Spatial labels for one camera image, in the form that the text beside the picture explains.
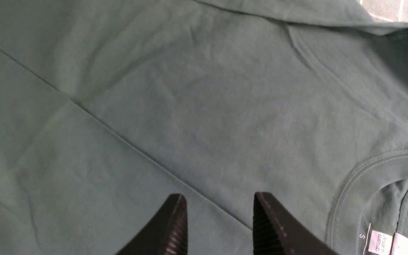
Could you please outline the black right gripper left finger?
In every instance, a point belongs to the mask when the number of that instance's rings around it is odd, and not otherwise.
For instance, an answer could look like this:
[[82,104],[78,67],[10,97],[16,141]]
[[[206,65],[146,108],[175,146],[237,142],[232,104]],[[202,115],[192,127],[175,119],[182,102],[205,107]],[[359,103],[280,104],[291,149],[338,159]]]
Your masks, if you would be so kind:
[[178,193],[169,195],[157,213],[117,254],[188,254],[188,217],[185,196]]

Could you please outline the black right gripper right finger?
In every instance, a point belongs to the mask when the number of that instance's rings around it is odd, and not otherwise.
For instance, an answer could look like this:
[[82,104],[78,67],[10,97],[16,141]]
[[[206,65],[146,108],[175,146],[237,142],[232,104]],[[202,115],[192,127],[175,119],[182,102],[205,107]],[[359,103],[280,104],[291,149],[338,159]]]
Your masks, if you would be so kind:
[[335,255],[269,192],[254,195],[255,255]]

